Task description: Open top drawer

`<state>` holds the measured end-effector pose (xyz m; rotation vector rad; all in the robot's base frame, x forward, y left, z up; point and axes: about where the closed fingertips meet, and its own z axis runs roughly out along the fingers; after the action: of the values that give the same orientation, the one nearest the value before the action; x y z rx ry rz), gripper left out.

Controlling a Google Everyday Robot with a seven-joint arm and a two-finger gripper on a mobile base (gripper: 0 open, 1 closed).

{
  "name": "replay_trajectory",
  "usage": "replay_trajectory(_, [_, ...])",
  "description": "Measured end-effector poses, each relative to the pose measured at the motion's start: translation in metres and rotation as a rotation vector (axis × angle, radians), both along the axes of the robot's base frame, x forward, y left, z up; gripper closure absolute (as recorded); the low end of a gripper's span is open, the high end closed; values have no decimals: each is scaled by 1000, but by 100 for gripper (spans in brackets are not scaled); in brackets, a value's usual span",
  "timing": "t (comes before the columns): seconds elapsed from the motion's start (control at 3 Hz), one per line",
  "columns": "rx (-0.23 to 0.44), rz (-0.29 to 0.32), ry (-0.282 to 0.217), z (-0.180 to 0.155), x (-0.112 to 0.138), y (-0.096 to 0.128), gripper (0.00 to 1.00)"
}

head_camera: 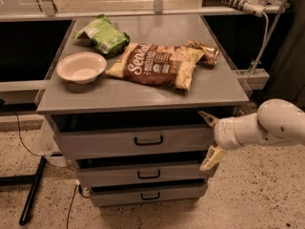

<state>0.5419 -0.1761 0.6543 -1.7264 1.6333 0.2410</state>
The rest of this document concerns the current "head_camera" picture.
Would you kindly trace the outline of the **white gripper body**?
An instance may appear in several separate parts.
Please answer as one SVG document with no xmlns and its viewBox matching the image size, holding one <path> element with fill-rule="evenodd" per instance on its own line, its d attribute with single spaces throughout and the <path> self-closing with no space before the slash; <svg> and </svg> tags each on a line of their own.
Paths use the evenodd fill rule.
<svg viewBox="0 0 305 229">
<path fill-rule="evenodd" d="M 213 128 L 213 137 L 216 144 L 225 150 L 235 150 L 242 147 L 234 131 L 234 117 L 221 118 Z"/>
</svg>

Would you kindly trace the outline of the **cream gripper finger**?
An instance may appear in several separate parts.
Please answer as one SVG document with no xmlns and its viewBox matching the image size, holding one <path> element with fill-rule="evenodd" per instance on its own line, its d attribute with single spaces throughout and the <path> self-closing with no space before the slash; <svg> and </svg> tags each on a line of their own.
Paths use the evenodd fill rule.
<svg viewBox="0 0 305 229">
<path fill-rule="evenodd" d="M 199 111 L 198 114 L 206 121 L 206 123 L 214 128 L 218 122 L 218 118 L 212 114 L 208 114 L 204 111 Z"/>
<path fill-rule="evenodd" d="M 225 156 L 227 152 L 220 148 L 211 146 L 201 163 L 199 170 L 202 172 L 211 170 L 216 164 L 218 164 Z"/>
</svg>

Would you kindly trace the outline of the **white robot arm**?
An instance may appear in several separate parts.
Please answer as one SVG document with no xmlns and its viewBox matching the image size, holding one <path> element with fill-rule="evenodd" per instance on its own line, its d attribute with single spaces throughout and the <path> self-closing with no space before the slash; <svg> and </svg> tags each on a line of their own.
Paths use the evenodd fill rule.
<svg viewBox="0 0 305 229">
<path fill-rule="evenodd" d="M 305 145 L 305 113 L 283 99 L 263 102 L 256 113 L 239 117 L 217 118 L 198 112 L 213 128 L 215 144 L 200 165 L 200 171 L 211 170 L 230 150 L 246 145 Z"/>
</svg>

